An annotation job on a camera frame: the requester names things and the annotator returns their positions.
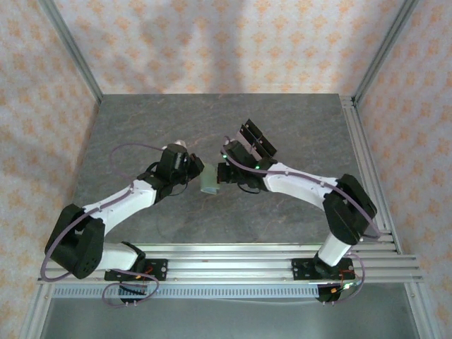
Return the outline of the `clear acrylic black card holder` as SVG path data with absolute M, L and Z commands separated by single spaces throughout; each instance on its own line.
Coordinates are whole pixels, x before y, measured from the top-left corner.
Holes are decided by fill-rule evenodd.
M 272 159 L 277 153 L 273 144 L 268 141 L 263 132 L 250 119 L 241 125 L 237 132 L 237 140 L 257 161 L 266 158 Z

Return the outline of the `black left controller board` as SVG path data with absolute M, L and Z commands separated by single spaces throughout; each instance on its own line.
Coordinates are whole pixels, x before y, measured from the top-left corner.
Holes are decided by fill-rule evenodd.
M 123 304 L 137 304 L 148 296 L 147 288 L 133 284 L 120 283 L 119 299 Z

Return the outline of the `black controller board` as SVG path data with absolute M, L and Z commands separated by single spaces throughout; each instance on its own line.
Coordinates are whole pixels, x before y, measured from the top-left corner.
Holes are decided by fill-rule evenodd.
M 353 286 L 354 283 L 352 282 L 318 285 L 319 295 L 316 300 L 323 305 L 336 305 L 345 301 L 345 297 L 342 297 L 342 294 L 350 292 Z
M 119 299 L 123 304 L 137 304 L 148 296 L 147 288 L 133 284 L 120 283 Z

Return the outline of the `grey metal panel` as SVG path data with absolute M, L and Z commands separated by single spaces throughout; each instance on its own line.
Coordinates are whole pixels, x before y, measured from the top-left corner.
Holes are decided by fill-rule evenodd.
M 41 339 L 420 339 L 404 302 L 366 300 L 323 307 L 154 299 L 113 309 L 96 299 L 55 299 Z

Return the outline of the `black right controller board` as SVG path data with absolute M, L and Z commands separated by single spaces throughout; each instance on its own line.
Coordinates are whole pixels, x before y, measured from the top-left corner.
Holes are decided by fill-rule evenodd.
M 318 285 L 319 295 L 316 300 L 323 305 L 336 305 L 345 301 L 345 297 L 342 297 L 342 294 L 350 292 L 353 286 L 354 283 L 352 282 Z

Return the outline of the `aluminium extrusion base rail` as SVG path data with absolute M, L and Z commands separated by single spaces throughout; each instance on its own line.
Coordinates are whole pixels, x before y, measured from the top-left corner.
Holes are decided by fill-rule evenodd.
M 141 244 L 150 258 L 168 260 L 167 283 L 253 284 L 293 281 L 291 260 L 311 258 L 318 244 Z M 353 249 L 355 272 L 367 283 L 422 282 L 416 256 L 399 254 L 392 242 Z

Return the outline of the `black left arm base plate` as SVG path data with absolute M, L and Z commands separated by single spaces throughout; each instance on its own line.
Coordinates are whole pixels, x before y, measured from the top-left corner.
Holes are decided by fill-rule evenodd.
M 133 275 L 120 273 L 118 271 L 110 270 L 104 274 L 106 281 L 112 282 L 129 282 L 135 280 L 148 281 L 152 276 L 159 281 L 166 281 L 168 269 L 168 260 L 164 258 L 145 258 L 135 263 L 129 271 Z

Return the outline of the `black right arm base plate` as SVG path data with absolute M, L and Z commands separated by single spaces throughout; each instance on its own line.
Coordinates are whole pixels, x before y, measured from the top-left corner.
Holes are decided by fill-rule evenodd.
M 291 265 L 294 280 L 339 281 L 356 278 L 350 258 L 340 259 L 335 266 L 329 266 L 318 258 L 293 258 Z

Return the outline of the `aluminium extrusion side rail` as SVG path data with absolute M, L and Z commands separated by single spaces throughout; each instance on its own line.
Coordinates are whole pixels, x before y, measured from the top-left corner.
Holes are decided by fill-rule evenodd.
M 341 95 L 340 101 L 364 188 L 378 210 L 375 217 L 376 225 L 382 233 L 390 234 L 392 236 L 395 250 L 398 254 L 402 254 L 403 249 L 400 245 L 393 218 L 391 217 L 388 204 L 381 188 L 379 176 L 376 171 L 374 159 L 371 155 L 362 121 L 359 117 L 358 109 L 355 107 L 352 97 L 350 96 Z

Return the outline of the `aluminium frame post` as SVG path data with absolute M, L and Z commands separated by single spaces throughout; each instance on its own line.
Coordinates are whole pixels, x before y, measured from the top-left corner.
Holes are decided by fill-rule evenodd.
M 96 81 L 82 51 L 80 50 L 72 32 L 67 26 L 61 12 L 59 11 L 57 4 L 54 0 L 37 0 L 42 10 L 44 11 L 49 22 L 54 27 L 59 39 L 66 48 L 70 57 L 81 74 L 85 84 L 89 88 L 91 94 L 95 98 L 98 105 L 101 105 L 104 93 L 100 89 L 98 82 Z
M 398 10 L 395 18 L 389 26 L 379 48 L 371 60 L 362 80 L 360 81 L 355 94 L 352 96 L 352 102 L 358 107 L 364 99 L 368 89 L 374 82 L 378 72 L 380 71 L 386 57 L 396 43 L 398 36 L 403 31 L 406 23 L 409 21 L 412 12 L 415 10 L 420 0 L 403 0 L 402 6 Z

